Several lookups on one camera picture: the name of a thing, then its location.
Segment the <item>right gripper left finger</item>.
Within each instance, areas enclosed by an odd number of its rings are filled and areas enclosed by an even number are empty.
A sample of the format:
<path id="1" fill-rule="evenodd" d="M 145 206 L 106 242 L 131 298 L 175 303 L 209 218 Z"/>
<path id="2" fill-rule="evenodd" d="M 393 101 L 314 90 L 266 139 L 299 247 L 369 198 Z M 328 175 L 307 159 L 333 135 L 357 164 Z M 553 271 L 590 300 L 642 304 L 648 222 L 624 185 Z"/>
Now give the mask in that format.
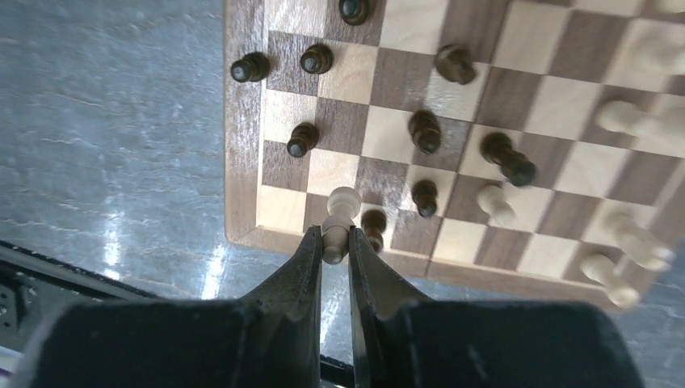
<path id="1" fill-rule="evenodd" d="M 321 262 L 321 228 L 311 226 L 291 258 L 239 299 L 250 325 L 237 386 L 320 386 Z"/>

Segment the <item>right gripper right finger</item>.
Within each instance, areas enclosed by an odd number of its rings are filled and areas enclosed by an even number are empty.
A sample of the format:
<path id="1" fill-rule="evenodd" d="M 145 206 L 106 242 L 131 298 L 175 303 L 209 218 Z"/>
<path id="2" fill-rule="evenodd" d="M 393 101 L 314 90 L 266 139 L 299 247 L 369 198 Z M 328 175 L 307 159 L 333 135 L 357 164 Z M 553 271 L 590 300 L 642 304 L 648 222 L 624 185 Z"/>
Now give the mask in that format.
<path id="1" fill-rule="evenodd" d="M 364 232 L 349 230 L 349 284 L 356 387 L 414 387 L 410 308 L 428 301 L 383 261 Z"/>

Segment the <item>light chess pawn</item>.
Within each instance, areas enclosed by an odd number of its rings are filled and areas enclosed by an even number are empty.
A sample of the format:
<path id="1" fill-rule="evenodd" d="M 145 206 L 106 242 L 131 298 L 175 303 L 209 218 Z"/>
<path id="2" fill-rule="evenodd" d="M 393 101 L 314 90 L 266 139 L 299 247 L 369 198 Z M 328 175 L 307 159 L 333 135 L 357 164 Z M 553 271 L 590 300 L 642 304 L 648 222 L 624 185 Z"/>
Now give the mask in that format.
<path id="1" fill-rule="evenodd" d="M 329 216 L 321 225 L 323 260 L 329 265 L 340 264 L 347 255 L 350 228 L 361 210 L 361 197 L 350 187 L 335 188 L 326 206 Z"/>

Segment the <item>wooden chess board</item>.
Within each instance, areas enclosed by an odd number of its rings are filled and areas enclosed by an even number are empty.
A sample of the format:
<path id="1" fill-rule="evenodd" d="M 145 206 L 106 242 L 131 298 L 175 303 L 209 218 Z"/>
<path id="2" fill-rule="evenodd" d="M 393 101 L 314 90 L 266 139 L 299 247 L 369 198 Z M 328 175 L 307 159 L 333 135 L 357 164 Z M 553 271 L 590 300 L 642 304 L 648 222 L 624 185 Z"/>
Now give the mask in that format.
<path id="1" fill-rule="evenodd" d="M 290 252 L 335 188 L 397 271 L 604 308 L 684 236 L 681 1 L 227 1 L 225 233 Z"/>

